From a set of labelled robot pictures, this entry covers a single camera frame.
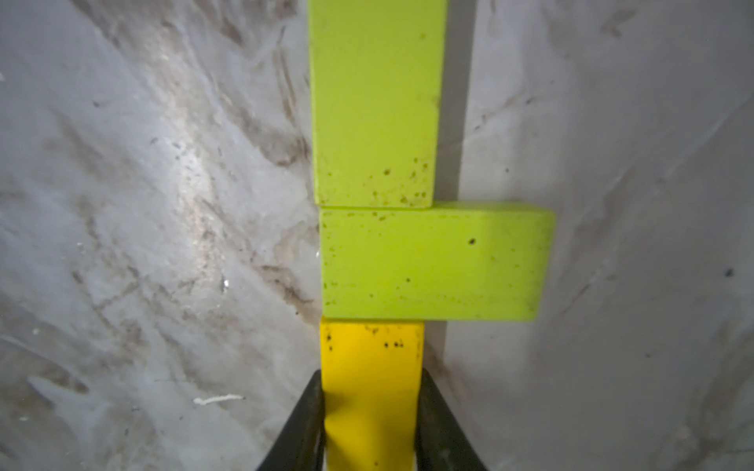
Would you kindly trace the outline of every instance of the smudge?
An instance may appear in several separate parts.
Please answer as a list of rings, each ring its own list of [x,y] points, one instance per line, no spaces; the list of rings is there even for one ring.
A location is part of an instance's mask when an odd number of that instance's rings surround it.
[[[604,34],[613,35],[615,38],[620,38],[623,33],[618,29],[619,26],[635,17],[639,13],[635,8],[621,8],[615,11],[599,28],[599,32]]]
[[[301,134],[286,134],[267,127],[262,121],[254,118],[246,108],[237,106],[225,93],[221,103],[228,119],[271,164],[288,168],[296,162],[309,160],[311,149]]]
[[[238,47],[244,46],[244,38],[235,24],[231,23],[227,16],[222,15],[220,34],[233,41]]]
[[[305,323],[315,328],[319,326],[321,312],[314,305],[313,299],[307,299],[301,294],[293,271],[285,267],[262,265],[257,272],[268,286],[282,296],[286,304],[296,309]]]

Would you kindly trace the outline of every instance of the rectangular block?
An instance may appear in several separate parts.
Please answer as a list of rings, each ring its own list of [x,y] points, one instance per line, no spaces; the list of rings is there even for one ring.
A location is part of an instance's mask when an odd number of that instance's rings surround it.
[[[424,323],[322,320],[327,469],[411,471]]]
[[[320,211],[323,315],[531,320],[555,215],[524,203]]]
[[[432,204],[445,19],[446,0],[309,2],[317,204]]]

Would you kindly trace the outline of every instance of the dirty surface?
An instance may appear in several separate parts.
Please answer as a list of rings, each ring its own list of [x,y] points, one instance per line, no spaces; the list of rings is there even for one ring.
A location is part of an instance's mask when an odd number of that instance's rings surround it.
[[[451,2],[436,196],[559,221],[537,321],[427,327],[490,469],[752,468],[753,23]],[[319,364],[305,3],[12,0],[0,46],[0,469],[254,469]]]

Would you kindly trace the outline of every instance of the white debris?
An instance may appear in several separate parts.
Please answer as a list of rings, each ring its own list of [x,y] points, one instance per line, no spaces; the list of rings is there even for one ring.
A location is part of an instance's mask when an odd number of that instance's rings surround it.
[[[208,397],[206,399],[202,399],[201,397],[195,397],[193,403],[196,405],[207,405],[207,404],[212,404],[214,402],[232,401],[235,399],[246,399],[246,398],[243,396],[239,396],[237,394],[225,394],[224,396],[213,396],[213,397]]]

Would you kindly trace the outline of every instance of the wooden block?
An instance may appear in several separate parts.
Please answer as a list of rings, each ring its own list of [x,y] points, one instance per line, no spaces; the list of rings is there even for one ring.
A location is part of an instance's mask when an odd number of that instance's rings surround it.
[[[446,0],[309,2],[317,204],[432,204],[445,19]]]
[[[320,211],[323,315],[531,320],[555,215],[524,203]]]
[[[411,471],[424,323],[322,319],[327,469]]]

